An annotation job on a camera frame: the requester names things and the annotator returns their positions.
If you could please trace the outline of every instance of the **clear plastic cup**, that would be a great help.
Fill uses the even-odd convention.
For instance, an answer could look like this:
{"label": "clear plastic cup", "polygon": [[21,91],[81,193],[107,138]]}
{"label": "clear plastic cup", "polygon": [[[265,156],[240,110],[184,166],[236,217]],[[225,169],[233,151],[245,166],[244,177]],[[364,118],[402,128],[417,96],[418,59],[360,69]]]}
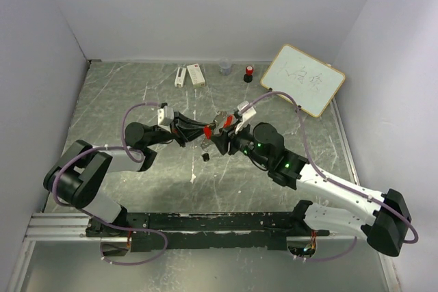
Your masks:
{"label": "clear plastic cup", "polygon": [[231,63],[228,58],[223,57],[219,59],[219,68],[220,73],[223,75],[229,75],[231,73]]}

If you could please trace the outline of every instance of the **table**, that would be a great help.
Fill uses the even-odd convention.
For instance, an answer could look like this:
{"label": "table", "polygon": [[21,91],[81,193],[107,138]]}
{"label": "table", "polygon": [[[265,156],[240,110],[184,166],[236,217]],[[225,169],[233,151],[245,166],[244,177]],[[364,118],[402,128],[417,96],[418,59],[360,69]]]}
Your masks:
{"label": "table", "polygon": [[[190,78],[185,86],[174,86],[178,65],[168,63],[92,62],[71,121],[66,149],[78,139],[94,145],[120,145],[120,123],[131,105],[147,101],[167,102],[189,118],[211,122],[219,110],[233,111],[244,100],[266,92],[259,81],[268,64],[253,64],[252,83],[243,76],[248,64],[235,64],[229,76],[217,64],[201,64],[207,85],[194,89]],[[299,122],[290,103],[273,96],[261,101],[251,124],[269,122],[285,138],[286,148],[305,155]],[[156,109],[133,110],[127,123],[157,123]],[[320,118],[303,114],[315,162],[336,176],[352,181],[341,138],[335,106]],[[280,187],[242,154],[222,156],[210,146],[210,161],[201,155],[202,138],[180,148],[176,142],[157,145],[155,163],[146,172],[108,174],[101,190],[133,212],[238,212],[291,211],[301,199],[327,202],[315,195]],[[49,196],[45,212],[71,212],[57,206]]]}

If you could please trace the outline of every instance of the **gray wall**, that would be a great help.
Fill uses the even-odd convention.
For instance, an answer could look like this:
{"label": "gray wall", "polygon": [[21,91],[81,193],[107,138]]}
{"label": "gray wall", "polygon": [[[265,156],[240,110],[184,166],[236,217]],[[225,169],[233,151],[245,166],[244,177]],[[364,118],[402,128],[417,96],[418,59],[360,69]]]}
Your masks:
{"label": "gray wall", "polygon": [[363,185],[401,191],[420,233],[396,259],[404,291],[436,291],[438,0],[368,0],[337,59],[337,100]]}
{"label": "gray wall", "polygon": [[57,0],[87,58],[333,62],[366,0]]}
{"label": "gray wall", "polygon": [[44,204],[85,67],[54,0],[0,0],[0,291]]}

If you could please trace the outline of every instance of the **black cable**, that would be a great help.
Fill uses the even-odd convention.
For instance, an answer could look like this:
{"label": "black cable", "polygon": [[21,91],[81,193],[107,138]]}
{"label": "black cable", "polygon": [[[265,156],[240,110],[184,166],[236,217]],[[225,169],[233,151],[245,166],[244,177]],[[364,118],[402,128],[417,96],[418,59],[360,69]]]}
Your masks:
{"label": "black cable", "polygon": [[250,157],[248,157],[248,158],[251,160],[251,162],[253,163],[253,165],[255,165],[255,167],[256,167],[257,169],[260,169],[261,171],[268,171],[268,169],[261,167],[260,165],[257,164],[257,162],[255,162],[255,161],[254,161],[253,159],[251,159]]}

